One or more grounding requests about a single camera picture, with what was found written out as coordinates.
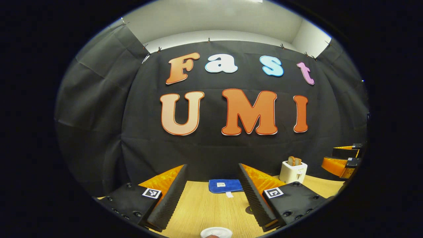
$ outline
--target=white wall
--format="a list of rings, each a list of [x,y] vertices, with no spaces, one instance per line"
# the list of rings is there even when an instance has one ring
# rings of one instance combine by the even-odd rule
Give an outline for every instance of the white wall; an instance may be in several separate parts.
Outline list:
[[[290,43],[283,42],[281,40],[263,36],[255,33],[243,32],[243,31],[235,31],[235,30],[199,30],[193,32],[186,32],[176,35],[171,35],[159,39],[155,39],[150,42],[146,42],[148,44],[146,49],[149,52],[158,51],[159,47],[162,50],[170,47],[175,47],[182,44],[189,44],[195,42],[206,42],[210,37],[210,41],[225,41],[225,40],[232,40],[232,41],[248,41],[248,42],[259,42],[265,44],[276,45],[280,47],[280,44],[290,50],[296,50],[294,46]]]
[[[317,57],[327,47],[332,38],[311,22],[303,19],[292,45],[298,52]]]

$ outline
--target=small label tag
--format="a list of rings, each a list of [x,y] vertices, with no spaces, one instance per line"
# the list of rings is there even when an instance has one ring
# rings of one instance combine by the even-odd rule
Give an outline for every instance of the small label tag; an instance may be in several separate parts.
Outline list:
[[[151,197],[157,199],[162,191],[148,188],[144,193],[143,196]]]
[[[279,188],[267,189],[267,190],[264,190],[264,192],[269,198],[273,198],[283,194],[283,192]]]

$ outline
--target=black fabric backdrop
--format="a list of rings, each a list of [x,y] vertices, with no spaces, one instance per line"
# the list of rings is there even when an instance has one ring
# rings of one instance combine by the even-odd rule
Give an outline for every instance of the black fabric backdrop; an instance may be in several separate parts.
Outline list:
[[[169,60],[197,52],[200,58],[188,78],[166,85]],[[209,73],[207,58],[235,58],[234,73]],[[239,41],[199,42],[148,54],[125,26],[103,32],[76,56],[58,94],[55,119],[61,150],[76,179],[93,196],[103,196],[126,181],[142,182],[181,164],[189,164],[189,180],[236,178],[237,163],[271,175],[292,155],[307,165],[307,174],[340,180],[321,168],[332,148],[365,141],[367,96],[362,79],[342,47],[331,41],[315,61],[311,57],[267,44]],[[266,75],[259,58],[282,62],[281,77]],[[315,80],[309,85],[297,63],[304,62]],[[253,105],[263,90],[277,94],[278,133],[225,136],[225,89],[242,89]],[[203,91],[200,122],[187,136],[167,133],[161,124],[159,98],[180,95],[175,120],[187,121],[184,95]],[[295,133],[293,96],[308,98],[308,131]]]

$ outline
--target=wooden table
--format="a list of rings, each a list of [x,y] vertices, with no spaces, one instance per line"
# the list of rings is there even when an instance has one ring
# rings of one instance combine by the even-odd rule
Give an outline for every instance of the wooden table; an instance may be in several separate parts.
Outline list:
[[[306,175],[303,184],[328,198],[336,195],[343,181]],[[232,195],[228,198],[225,193],[211,193],[208,182],[187,181],[168,227],[159,234],[170,238],[199,238],[203,229],[225,227],[233,232],[232,238],[255,238],[274,231],[263,232],[254,215],[245,211],[249,205],[244,192]]]

